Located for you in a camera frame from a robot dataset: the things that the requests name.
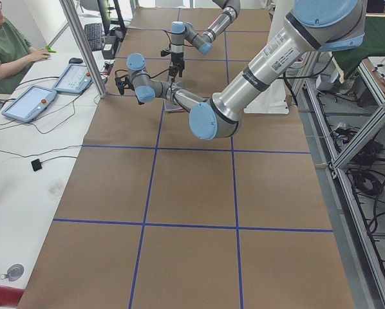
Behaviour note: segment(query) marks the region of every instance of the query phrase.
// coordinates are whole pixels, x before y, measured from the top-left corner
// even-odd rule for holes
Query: tablet
[[[52,89],[30,86],[11,105],[4,109],[2,115],[22,122],[29,122],[41,114],[57,96]]]
[[[70,63],[52,89],[59,93],[80,95],[91,82],[92,79],[85,64]]]

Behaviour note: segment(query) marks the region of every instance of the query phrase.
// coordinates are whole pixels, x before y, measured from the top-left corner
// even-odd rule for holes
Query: red object
[[[24,290],[0,285],[0,307],[17,308]]]

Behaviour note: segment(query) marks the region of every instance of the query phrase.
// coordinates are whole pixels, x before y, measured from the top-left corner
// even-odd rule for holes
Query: green object
[[[31,47],[31,43],[6,19],[0,26],[0,63],[12,62],[29,55],[29,47]],[[0,93],[13,93],[31,65],[32,64],[29,64],[25,69],[15,75],[1,79]]]
[[[49,45],[45,46],[46,50],[48,50],[50,53],[56,53],[55,50],[52,50]]]
[[[366,17],[365,35],[361,46],[333,52],[334,59],[347,79],[367,57],[385,56],[385,17]]]

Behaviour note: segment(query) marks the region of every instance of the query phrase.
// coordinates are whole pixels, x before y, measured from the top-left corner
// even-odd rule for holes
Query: computer mouse
[[[81,58],[71,58],[68,63],[83,63],[84,61]]]

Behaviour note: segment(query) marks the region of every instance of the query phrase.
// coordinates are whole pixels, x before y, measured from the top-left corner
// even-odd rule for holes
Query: keyboard
[[[102,23],[91,23],[84,26],[84,33],[91,51],[102,49]]]

